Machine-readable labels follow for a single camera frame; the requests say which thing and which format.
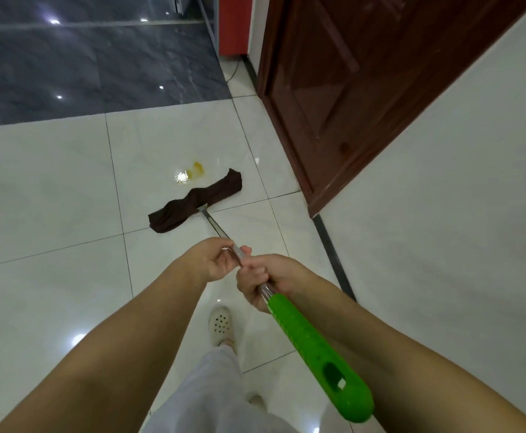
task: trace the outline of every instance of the gray marble floor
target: gray marble floor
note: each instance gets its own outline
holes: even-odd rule
[[[0,30],[0,124],[230,97],[204,24]]]
[[[193,2],[184,18],[200,18]],[[170,0],[0,0],[0,24],[148,21],[179,18]]]

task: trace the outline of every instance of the green plastic grip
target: green plastic grip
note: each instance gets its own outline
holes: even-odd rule
[[[373,398],[364,381],[286,296],[274,294],[267,307],[339,414],[349,422],[366,422]]]

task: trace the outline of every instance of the person's left arm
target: person's left arm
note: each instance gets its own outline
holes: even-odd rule
[[[238,265],[223,250],[231,245],[208,238],[176,259],[88,333],[0,422],[0,433],[137,432],[206,284]]]

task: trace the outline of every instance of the pant leg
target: pant leg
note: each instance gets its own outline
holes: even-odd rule
[[[239,362],[229,346],[205,355],[144,426],[144,433],[259,431],[295,433],[246,401]]]

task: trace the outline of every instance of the person's right hand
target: person's right hand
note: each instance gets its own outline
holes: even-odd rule
[[[267,313],[267,304],[257,291],[259,284],[271,281],[277,292],[290,297],[297,291],[305,290],[314,278],[318,278],[297,260],[278,254],[247,256],[241,265],[243,267],[237,272],[237,288],[251,305]]]

